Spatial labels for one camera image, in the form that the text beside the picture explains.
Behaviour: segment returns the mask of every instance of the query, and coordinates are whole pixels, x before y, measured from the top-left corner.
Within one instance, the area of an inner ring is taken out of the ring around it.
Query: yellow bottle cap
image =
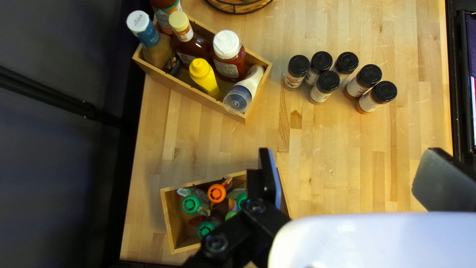
[[[188,17],[183,11],[174,11],[169,16],[169,24],[174,31],[185,31],[189,24]]]
[[[199,78],[206,76],[210,72],[210,65],[205,59],[195,58],[190,63],[188,70],[190,75]]]

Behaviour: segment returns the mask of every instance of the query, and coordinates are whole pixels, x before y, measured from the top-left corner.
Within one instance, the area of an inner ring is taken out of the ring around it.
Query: black lid
[[[336,60],[336,70],[341,74],[351,74],[358,66],[358,57],[352,52],[344,52]]]
[[[374,64],[367,64],[360,69],[357,76],[359,83],[365,87],[372,87],[382,79],[382,70]]]
[[[288,71],[297,77],[304,76],[309,70],[309,60],[304,55],[296,55],[289,60]]]
[[[332,66],[332,62],[332,56],[329,53],[319,51],[312,56],[311,68],[316,72],[327,71]]]
[[[319,76],[317,85],[321,91],[333,91],[340,85],[340,77],[334,71],[325,71]]]
[[[379,103],[387,103],[397,96],[397,87],[389,81],[382,81],[372,88],[372,96]]]

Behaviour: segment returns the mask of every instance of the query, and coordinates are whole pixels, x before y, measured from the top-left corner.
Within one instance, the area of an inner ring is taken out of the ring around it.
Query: screw
[[[260,200],[249,200],[246,203],[246,209],[251,212],[261,213],[265,210],[265,204]]]
[[[220,253],[227,249],[228,239],[223,234],[217,234],[205,237],[206,250],[210,253]]]

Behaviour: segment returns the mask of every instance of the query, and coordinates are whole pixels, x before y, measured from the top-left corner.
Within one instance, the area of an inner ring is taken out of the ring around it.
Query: orange bottle cap
[[[208,198],[213,203],[220,203],[221,201],[225,200],[226,195],[227,191],[220,184],[214,184],[208,189]]]

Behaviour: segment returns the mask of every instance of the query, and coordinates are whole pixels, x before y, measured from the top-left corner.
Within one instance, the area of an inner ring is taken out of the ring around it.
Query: wooden box
[[[224,178],[230,177],[233,177],[233,189],[245,187],[246,171],[229,174]],[[200,247],[200,238],[197,235],[197,228],[188,224],[188,220],[193,217],[193,214],[188,215],[182,212],[180,204],[183,197],[177,194],[177,189],[188,187],[208,189],[213,184],[221,184],[223,180],[224,179],[205,179],[160,190],[167,236],[169,237],[169,247],[172,254]],[[224,213],[227,212],[228,204],[226,202],[219,203],[218,205],[222,205],[219,209],[224,209]]]
[[[213,41],[213,37],[217,33],[215,30],[212,30],[208,28],[207,26],[203,25],[196,19],[192,17],[188,17],[190,20],[190,25],[192,26],[192,29],[207,39],[210,44]],[[144,60],[144,57],[142,56],[142,44],[139,45],[139,47],[136,49],[134,55],[132,56],[132,59],[137,62],[137,64],[157,83],[162,84],[172,90],[177,91],[178,93],[194,100],[202,105],[205,105],[219,113],[222,113],[230,118],[235,119],[236,121],[246,124],[246,120],[249,116],[253,114],[253,110],[258,107],[257,102],[259,101],[259,97],[263,91],[263,88],[265,87],[269,75],[271,74],[271,66],[272,63],[268,62],[267,60],[261,58],[260,56],[256,55],[255,53],[249,51],[248,49],[246,50],[246,57],[245,61],[247,64],[247,68],[251,67],[253,64],[259,64],[263,66],[265,69],[265,73],[263,75],[263,78],[261,79],[261,82],[259,83],[258,89],[256,90],[255,97],[251,101],[248,109],[246,112],[242,114],[231,114],[227,112],[225,109],[225,106],[223,102],[223,97],[226,96],[226,94],[231,90],[233,87],[232,83],[228,83],[225,81],[221,81],[219,78],[217,78],[217,83],[220,88],[222,98],[217,101],[214,98],[206,95],[202,91],[199,90],[199,86],[192,81],[190,78],[188,71],[184,70],[184,68],[181,68],[179,71],[179,74],[177,77],[173,77],[169,74],[166,74],[164,71],[160,70],[157,67],[154,67],[153,65],[147,63]]]

